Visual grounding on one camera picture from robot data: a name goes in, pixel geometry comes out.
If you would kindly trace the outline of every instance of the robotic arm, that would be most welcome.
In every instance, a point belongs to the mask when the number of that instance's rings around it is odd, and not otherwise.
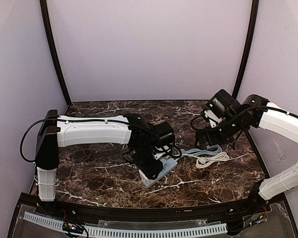
[[[205,148],[234,142],[239,131],[249,130],[250,126],[263,128],[282,135],[298,144],[298,116],[279,108],[276,104],[258,95],[250,95],[241,105],[225,90],[220,90],[207,103],[209,110],[201,116],[211,126],[196,129],[196,146]],[[298,162],[278,175],[264,179],[253,187],[249,199],[264,202],[272,197],[298,186]]]
[[[175,136],[168,122],[153,125],[138,114],[112,118],[72,118],[58,116],[57,110],[50,110],[42,121],[35,157],[42,201],[54,201],[55,198],[59,147],[89,143],[127,144],[128,152],[125,154],[133,153],[133,162],[140,170],[143,183],[148,186],[177,165],[173,159],[177,157],[172,156]],[[160,160],[162,154],[173,158],[167,162]]]

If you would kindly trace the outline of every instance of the white backdrop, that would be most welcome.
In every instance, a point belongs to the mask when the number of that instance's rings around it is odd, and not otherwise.
[[[49,0],[72,101],[232,92],[251,0]]]

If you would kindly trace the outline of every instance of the white slotted strip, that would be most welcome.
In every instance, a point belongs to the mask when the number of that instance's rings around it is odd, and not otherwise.
[[[25,212],[24,220],[51,230],[63,232],[63,222],[60,220],[43,217],[29,212]],[[227,226],[225,223],[206,227],[159,231],[119,230],[92,226],[85,226],[85,228],[89,233],[89,237],[94,238],[198,238],[227,233]]]

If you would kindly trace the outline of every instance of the marble table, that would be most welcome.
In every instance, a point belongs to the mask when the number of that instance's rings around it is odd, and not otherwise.
[[[110,117],[139,113],[154,124],[168,121],[177,145],[194,147],[190,120],[200,114],[206,101],[122,101],[73,103],[66,115]],[[206,126],[203,120],[197,121]],[[236,150],[224,145],[231,160],[197,169],[195,159],[181,158],[166,178],[146,188],[135,165],[127,164],[119,144],[85,144],[60,148],[56,198],[78,204],[117,208],[174,208],[201,206],[247,198],[252,185],[264,172],[244,134]]]

